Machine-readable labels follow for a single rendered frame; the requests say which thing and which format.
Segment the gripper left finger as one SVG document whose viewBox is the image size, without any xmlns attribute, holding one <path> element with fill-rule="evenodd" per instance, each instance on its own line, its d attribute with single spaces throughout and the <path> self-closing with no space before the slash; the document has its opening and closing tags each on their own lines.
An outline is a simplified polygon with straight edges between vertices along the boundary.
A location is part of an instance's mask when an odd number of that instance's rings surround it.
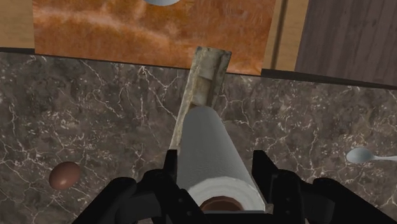
<svg viewBox="0 0 397 224">
<path fill-rule="evenodd" d="M 168 150 L 161 169 L 145 172 L 142 180 L 119 177 L 110 181 L 73 224 L 211 224 L 190 194 L 176 184 L 178 151 Z"/>
</svg>

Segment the brown egg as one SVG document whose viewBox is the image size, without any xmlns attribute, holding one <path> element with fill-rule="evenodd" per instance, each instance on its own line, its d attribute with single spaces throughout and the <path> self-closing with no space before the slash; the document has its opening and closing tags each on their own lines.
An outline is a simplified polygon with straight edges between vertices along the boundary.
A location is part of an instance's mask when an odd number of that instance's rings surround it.
<svg viewBox="0 0 397 224">
<path fill-rule="evenodd" d="M 80 174 L 81 170 L 78 164 L 62 162 L 52 169 L 48 182 L 53 189 L 65 190 L 78 182 Z"/>
</svg>

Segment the orange patterned robot stand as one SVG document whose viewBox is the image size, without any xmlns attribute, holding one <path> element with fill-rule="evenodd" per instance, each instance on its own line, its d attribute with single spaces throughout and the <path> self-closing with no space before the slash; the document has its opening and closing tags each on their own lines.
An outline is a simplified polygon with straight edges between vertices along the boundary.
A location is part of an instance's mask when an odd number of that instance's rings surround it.
<svg viewBox="0 0 397 224">
<path fill-rule="evenodd" d="M 259 74 L 276 0 L 32 0 L 37 53 L 188 68 L 198 46 Z"/>
</svg>

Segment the white paper towel roll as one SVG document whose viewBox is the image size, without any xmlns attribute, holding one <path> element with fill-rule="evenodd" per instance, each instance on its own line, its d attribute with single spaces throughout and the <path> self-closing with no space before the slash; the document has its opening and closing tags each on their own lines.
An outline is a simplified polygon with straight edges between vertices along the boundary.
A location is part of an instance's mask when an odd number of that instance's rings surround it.
<svg viewBox="0 0 397 224">
<path fill-rule="evenodd" d="M 221 118 L 207 106 L 185 116 L 177 184 L 205 211 L 265 210 Z"/>
</svg>

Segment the dark wooden cabinet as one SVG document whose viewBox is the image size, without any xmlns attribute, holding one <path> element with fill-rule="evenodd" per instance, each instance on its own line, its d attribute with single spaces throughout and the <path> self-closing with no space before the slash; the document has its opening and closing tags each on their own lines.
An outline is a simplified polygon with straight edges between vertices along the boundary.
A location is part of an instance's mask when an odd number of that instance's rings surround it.
<svg viewBox="0 0 397 224">
<path fill-rule="evenodd" d="M 295 71 L 397 87 L 397 0 L 309 0 Z"/>
</svg>

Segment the silver spoon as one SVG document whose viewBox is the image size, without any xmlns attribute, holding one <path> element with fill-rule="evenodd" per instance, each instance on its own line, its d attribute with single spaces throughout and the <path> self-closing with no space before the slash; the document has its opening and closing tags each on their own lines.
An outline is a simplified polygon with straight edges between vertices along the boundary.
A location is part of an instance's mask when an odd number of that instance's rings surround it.
<svg viewBox="0 0 397 224">
<path fill-rule="evenodd" d="M 346 159 L 348 162 L 354 164 L 362 164 L 366 162 L 371 162 L 373 160 L 387 160 L 397 162 L 397 155 L 389 157 L 379 157 L 375 156 L 367 148 L 354 148 L 346 155 Z"/>
</svg>

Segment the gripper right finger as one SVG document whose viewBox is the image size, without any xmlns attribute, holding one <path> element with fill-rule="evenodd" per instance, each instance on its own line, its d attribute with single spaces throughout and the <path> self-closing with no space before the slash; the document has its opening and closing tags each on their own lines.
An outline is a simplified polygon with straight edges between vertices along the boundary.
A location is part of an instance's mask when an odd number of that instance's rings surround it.
<svg viewBox="0 0 397 224">
<path fill-rule="evenodd" d="M 253 152 L 252 177 L 279 224 L 394 224 L 394 220 L 331 178 L 303 181 L 279 169 L 262 150 Z"/>
</svg>

